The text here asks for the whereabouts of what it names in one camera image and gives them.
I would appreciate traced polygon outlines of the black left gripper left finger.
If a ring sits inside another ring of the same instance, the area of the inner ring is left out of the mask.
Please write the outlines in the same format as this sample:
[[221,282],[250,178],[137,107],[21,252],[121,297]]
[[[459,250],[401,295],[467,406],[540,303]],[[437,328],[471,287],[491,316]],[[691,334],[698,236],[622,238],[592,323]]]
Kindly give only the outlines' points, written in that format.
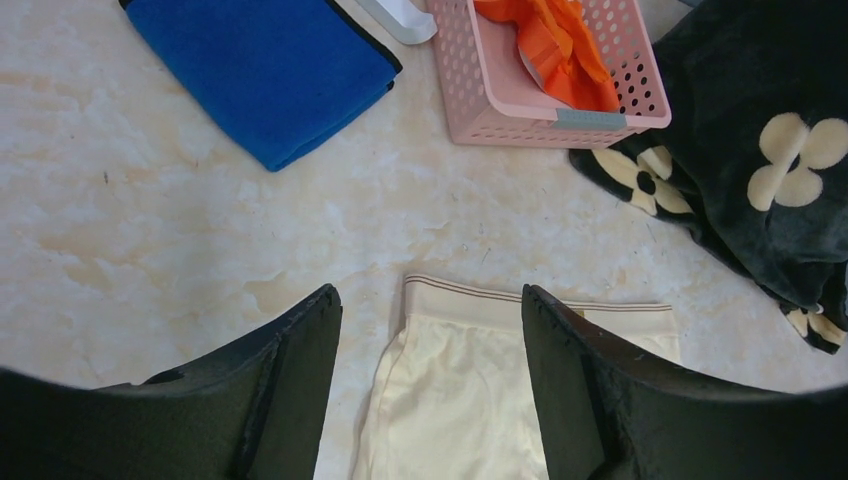
[[5,479],[310,479],[343,307],[324,285],[145,382],[82,389],[1,372]]

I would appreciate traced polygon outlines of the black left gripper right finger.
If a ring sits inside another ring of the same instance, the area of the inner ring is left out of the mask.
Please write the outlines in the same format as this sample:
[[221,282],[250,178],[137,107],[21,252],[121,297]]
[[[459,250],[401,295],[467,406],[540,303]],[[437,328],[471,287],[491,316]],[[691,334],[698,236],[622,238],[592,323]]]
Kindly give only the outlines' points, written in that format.
[[702,374],[536,285],[521,317],[552,479],[843,479],[847,390],[785,393]]

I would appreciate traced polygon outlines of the cream boxer underwear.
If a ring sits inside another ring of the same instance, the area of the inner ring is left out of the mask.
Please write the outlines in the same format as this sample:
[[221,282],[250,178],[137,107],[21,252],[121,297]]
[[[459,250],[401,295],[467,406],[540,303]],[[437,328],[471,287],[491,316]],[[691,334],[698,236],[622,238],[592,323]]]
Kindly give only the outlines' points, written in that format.
[[356,479],[544,479],[516,293],[411,274],[378,364]]

